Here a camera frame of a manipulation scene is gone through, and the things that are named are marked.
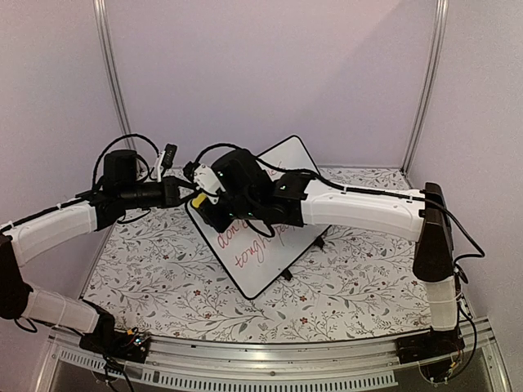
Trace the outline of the yellow black whiteboard eraser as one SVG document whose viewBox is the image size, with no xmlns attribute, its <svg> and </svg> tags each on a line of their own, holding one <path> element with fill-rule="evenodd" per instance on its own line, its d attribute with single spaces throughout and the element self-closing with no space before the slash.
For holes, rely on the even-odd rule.
<svg viewBox="0 0 523 392">
<path fill-rule="evenodd" d="M 206 207 L 209 203 L 210 200 L 206 194 L 199 194 L 196 198 L 191 200 L 191 205 L 194 209 Z"/>
</svg>

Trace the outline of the white whiteboard black frame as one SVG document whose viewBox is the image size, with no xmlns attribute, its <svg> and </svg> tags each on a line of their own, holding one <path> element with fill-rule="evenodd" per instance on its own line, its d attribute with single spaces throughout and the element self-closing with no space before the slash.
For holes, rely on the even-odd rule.
<svg viewBox="0 0 523 392">
<path fill-rule="evenodd" d="M 280 141 L 260 154 L 260 158 L 275 167 L 319 171 L 299 136 Z M 206 225 L 190 203 L 186 204 L 186 212 L 232 283 L 248 300 L 263 293 L 329 227 L 272 225 L 275 236 L 265 238 L 243 220 L 235 220 L 221 234 Z"/>
</svg>

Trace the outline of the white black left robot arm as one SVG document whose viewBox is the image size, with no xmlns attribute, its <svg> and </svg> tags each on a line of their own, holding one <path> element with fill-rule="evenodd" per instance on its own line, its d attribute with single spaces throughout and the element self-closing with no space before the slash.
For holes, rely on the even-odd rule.
<svg viewBox="0 0 523 392">
<path fill-rule="evenodd" d="M 99 158 L 92 187 L 68 202 L 1 228 L 1 317 L 28 319 L 90 333 L 91 343 L 103 354 L 121 348 L 121 336 L 106 323 L 110 314 L 84 301 L 64 297 L 24 281 L 21 270 L 30 261 L 68 241 L 102 231 L 134 209 L 181 205 L 180 181 L 165 176 L 177 148 L 166 145 L 154 163 L 154 179 L 139 177 L 141 156 L 119 149 Z"/>
</svg>

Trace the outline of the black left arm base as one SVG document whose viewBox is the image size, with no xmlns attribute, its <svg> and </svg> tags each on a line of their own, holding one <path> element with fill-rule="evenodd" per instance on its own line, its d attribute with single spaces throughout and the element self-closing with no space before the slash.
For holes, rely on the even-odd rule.
<svg viewBox="0 0 523 392">
<path fill-rule="evenodd" d="M 96 354 L 105 354 L 114 359 L 134 363 L 145 363 L 150 349 L 149 332 L 133 327 L 125 332 L 115 328 L 115 318 L 100 306 L 87 301 L 99 315 L 92 333 L 83 333 L 79 347 Z"/>
</svg>

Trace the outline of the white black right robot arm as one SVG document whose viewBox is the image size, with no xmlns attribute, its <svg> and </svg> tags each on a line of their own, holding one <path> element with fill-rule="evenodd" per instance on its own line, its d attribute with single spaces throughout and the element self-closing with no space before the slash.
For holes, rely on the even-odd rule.
<svg viewBox="0 0 523 392">
<path fill-rule="evenodd" d="M 454 343 L 458 290 L 454 276 L 450 213 L 438 185 L 387 191 L 342 185 L 306 168 L 276 167 L 233 147 L 215 163 L 197 163 L 194 182 L 201 191 L 192 204 L 203 221 L 225 232 L 233 221 L 248 227 L 342 225 L 392 234 L 415 244 L 413 274 L 427 291 L 431 332 L 422 339 L 430 356 Z"/>
</svg>

